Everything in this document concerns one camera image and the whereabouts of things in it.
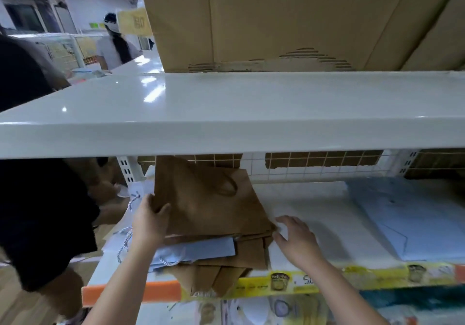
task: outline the wooden floor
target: wooden floor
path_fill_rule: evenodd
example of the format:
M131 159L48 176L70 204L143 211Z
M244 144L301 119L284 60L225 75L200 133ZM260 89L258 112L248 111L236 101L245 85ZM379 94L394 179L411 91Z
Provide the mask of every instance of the wooden floor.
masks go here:
M100 256L105 241L102 239L113 226L100 226L95 231L99 251L86 257ZM97 262L73 263L74 269L82 276L86 285L97 267ZM12 267L0 268L0 325L52 325L59 321L44 299L35 293L21 290Z

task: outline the white headband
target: white headband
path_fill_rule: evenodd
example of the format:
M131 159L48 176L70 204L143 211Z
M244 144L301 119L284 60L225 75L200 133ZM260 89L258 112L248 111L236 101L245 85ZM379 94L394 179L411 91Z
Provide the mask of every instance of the white headband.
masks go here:
M111 21L105 21L103 22L111 31L120 34L119 32L119 27L117 23L113 23Z

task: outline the person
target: person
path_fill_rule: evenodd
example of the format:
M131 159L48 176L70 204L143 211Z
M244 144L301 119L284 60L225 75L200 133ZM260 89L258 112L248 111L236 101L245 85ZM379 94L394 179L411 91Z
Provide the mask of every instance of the person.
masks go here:
M14 40L0 35L0 54L8 55L0 57L0 111L53 93L38 63ZM92 187L61 158L3 159L0 171L7 178L1 185L0 246L22 288L41 294L75 324L85 313L83 281L70 260L97 250L93 227L117 223L127 202L118 201L113 185L98 177L91 198ZM99 206L96 200L107 202Z
M163 245L170 205L158 213L151 209L153 196L145 195L134 214L132 244L127 257L112 275L83 325L135 324L147 280L147 271L156 250ZM286 240L275 232L273 238L288 260L304 271L326 299L338 324L388 325L321 253L315 235L297 217L280 216L288 230Z
M1 25L0 34L7 36L5 29ZM48 81L48 84L52 87L52 89L61 90L65 87L71 86L63 72L53 64L48 54L43 52L43 50L39 48L34 42L15 37L9 38L12 42L15 42L24 50L26 50L26 52L29 53L29 55L37 62L45 76L45 79Z
M115 13L105 16L104 25L109 35L97 41L96 53L97 61L103 70L113 70L142 55L142 51L122 37Z

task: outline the large cardboard box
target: large cardboard box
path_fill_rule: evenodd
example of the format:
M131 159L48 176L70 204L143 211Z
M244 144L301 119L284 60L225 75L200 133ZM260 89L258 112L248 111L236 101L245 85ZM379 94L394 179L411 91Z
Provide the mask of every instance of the large cardboard box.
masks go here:
M167 72L397 70L447 0L144 0Z

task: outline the white wall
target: white wall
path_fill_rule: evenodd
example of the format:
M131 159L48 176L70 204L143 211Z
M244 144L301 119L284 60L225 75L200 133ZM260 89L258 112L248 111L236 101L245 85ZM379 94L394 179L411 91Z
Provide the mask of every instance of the white wall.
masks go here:
M89 23L102 23L109 12L135 8L131 0L65 0L76 29L88 30Z
M0 0L0 25L4 28L16 29L2 0Z

